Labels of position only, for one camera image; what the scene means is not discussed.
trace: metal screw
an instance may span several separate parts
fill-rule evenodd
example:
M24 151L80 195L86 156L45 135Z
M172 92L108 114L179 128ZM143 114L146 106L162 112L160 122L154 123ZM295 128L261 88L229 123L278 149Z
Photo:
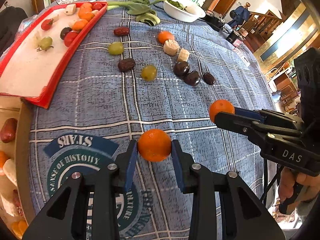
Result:
M115 164L115 163L110 163L109 165L108 165L108 169L109 170L115 170L117 168L117 164Z
M228 172L228 176L230 178L236 178L238 176L238 174L235 171L229 171Z
M78 179L78 178L80 178L80 176L81 176L81 173L80 173L80 172L74 172L74 173L72 173L72 175L71 175L71 177L72 177L73 179Z
M199 163L194 163L194 164L191 165L191 167L192 167L194 170L199 170L199 169L201 169L201 164L199 164Z

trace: wooden staircase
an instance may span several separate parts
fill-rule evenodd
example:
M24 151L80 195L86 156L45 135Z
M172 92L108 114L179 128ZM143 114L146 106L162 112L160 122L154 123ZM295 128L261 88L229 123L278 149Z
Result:
M248 32L244 44L254 53L272 36L282 22L284 20L273 15L250 12L249 20L242 25L242 28Z

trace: white bowl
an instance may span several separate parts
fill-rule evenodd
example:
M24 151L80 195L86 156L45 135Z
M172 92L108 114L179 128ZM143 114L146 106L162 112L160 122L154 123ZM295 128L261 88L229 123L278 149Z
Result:
M172 18L174 18L176 20L191 23L191 22L194 22L196 19L203 18L205 16L204 10L191 0L172 0L172 1L179 2L184 7L191 7L192 11L195 12L195 14L188 13L186 11L183 11L183 10L173 6L172 4L168 3L167 1L164 1L164 3L163 3L164 11L169 16L171 16Z

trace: human hand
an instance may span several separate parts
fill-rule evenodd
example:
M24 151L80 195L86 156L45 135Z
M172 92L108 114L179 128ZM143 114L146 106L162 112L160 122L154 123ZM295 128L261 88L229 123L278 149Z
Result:
M317 177L312 177L303 173L299 173L297 178L295 178L294 174L289 168L284 168L281 172L281 180L278 189L281 203L285 201L286 198L292 197L293 186L296 181L301 185L309 186L309 188L299 201L296 201L292 204L295 207L298 206L301 201L312 200L318 195L320 191L320 175Z

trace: leafy green vegetable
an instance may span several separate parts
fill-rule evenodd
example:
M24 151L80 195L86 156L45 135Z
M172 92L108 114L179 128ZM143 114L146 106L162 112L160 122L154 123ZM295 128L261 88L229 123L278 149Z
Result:
M160 23L160 19L152 13L144 13L144 14L137 15L136 21L147 23L152 27Z
M179 8L180 10L183 10L183 11L186 10L186 8L179 2L175 2L175 1L172 1L172 0L167 0L167 2L172 4L175 7Z
M152 3L150 3L150 0L110 1L108 2L108 10L125 7L128 9L128 14L136 15L137 22L146 23L153 27L160 23L160 19L150 5L162 1L165 0L154 0Z

